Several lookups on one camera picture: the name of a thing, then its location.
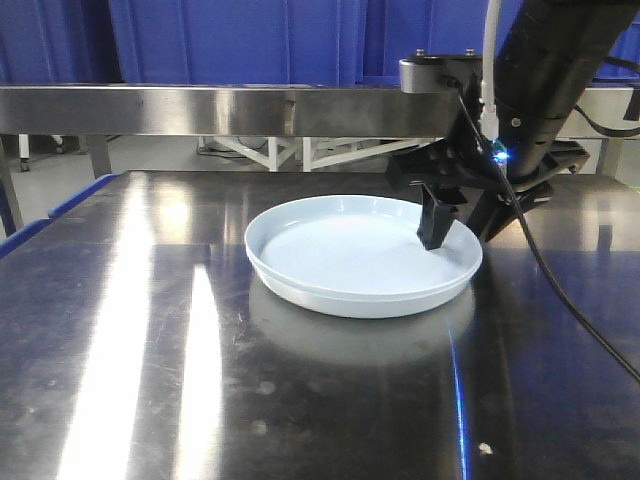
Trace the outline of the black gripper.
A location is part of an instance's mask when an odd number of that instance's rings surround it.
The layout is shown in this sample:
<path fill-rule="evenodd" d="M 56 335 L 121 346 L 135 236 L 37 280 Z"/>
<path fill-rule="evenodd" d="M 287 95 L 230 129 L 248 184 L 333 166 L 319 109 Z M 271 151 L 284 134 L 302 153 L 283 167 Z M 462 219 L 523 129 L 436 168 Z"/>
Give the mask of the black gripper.
<path fill-rule="evenodd" d="M 517 219 L 496 168 L 506 178 L 524 213 L 548 202 L 548 180 L 578 172 L 589 158 L 575 141 L 556 139 L 563 118 L 521 114 L 499 103 L 500 136 L 492 143 L 480 129 L 480 80 L 475 74 L 458 86 L 460 107 L 447 137 L 394 156 L 387 177 L 396 189 L 420 184 L 422 207 L 417 236 L 426 250 L 440 248 L 465 202 L 462 187 L 483 190 L 466 226 L 480 239 L 491 240 Z"/>

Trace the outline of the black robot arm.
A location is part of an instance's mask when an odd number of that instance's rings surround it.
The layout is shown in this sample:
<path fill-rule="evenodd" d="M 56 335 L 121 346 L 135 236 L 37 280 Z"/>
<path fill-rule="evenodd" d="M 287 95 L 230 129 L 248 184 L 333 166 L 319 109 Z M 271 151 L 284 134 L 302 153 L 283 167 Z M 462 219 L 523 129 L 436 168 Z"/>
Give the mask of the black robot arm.
<path fill-rule="evenodd" d="M 467 227 L 487 241 L 546 203 L 552 177 L 584 165 L 586 151 L 559 133 L 639 5 L 526 1 L 504 40 L 499 8 L 489 4 L 481 54 L 417 53 L 400 63 L 405 93 L 449 88 L 457 95 L 446 135 L 393 157 L 387 168 L 393 185 L 420 186 L 417 235 L 428 250 L 443 244 L 465 189 L 480 194 Z"/>

